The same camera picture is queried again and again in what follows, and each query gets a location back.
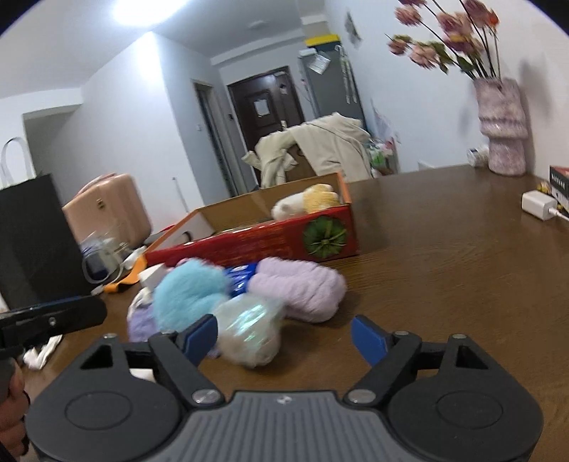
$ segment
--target black paper bag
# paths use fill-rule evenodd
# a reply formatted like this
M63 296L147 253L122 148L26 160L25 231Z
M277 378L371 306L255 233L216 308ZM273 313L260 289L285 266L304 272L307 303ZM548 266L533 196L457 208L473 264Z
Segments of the black paper bag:
M0 190L0 293L15 310L93 289L50 175Z

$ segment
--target human hand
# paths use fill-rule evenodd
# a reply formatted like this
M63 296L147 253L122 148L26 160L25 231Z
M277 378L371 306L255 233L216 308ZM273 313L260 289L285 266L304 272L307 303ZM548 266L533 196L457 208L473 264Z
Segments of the human hand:
M22 421L30 406L28 396L24 393L24 375L16 365L10 380L9 394L0 405L0 443L14 456L22 456L26 452L23 439L26 428Z

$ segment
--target pink suitcase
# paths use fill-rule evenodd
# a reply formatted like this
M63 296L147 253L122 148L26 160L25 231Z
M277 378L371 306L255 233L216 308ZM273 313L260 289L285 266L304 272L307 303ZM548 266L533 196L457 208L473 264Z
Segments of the pink suitcase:
M134 179L110 174L94 179L63 207L78 242L97 232L109 233L132 249L140 247L151 232Z

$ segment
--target red box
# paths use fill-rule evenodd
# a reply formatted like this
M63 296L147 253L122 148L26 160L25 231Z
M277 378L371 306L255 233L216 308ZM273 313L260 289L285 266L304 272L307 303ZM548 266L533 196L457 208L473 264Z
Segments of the red box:
M271 209L280 199L318 183L330 184L341 205L289 220L271 219ZM197 257L220 266L239 266L267 257L323 262L357 253L348 189L340 174L330 174L197 209L149 247L146 261L149 266L175 266L183 258Z

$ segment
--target door frame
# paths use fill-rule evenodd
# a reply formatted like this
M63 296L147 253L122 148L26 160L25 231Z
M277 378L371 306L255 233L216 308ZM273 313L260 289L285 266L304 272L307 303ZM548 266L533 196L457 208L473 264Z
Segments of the door frame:
M252 77L247 77L246 79L242 79L242 80L239 80L237 82L233 82L232 84L227 85L227 90L229 91L229 96L231 97L231 104L233 105L233 109L235 110L235 115L237 117L237 122L239 124L239 130L241 132L241 135L243 136L243 140L245 140L245 136L243 135L243 130L241 129L241 121L239 120L239 115L237 114L237 110L236 110L237 103L235 101L235 96L233 94L233 87L247 83L250 80L258 79L260 77L275 75L278 72L284 72L286 74L286 76L288 77L288 81L290 82L291 87L292 87L292 97L294 98L294 104L296 105L296 110L300 114L300 119L302 120L302 122L306 122L306 117L304 116L304 111L302 110L302 106L300 105L300 99L298 99L298 92L296 91L296 84L294 83L294 80L293 80L292 75L290 73L290 67L283 66L283 67L273 69L272 71L261 72L260 74L254 75Z
M196 92L196 98L199 98L197 94L197 87L207 87L207 101L209 107L212 110L213 119L215 121L216 129L218 135L220 137L220 141L222 144L223 153L225 154L225 160L230 167L230 174L233 177L235 182L235 186L237 188L238 195L247 194L249 191L247 190L247 186L245 183L245 179L243 177L243 173L238 164L237 154L233 147L233 142L231 140L231 136L229 135L229 130L227 125L225 124L225 117L224 112L221 109L221 104L219 102L216 89L215 87L210 84L209 82L204 82L202 80L192 79L193 88Z

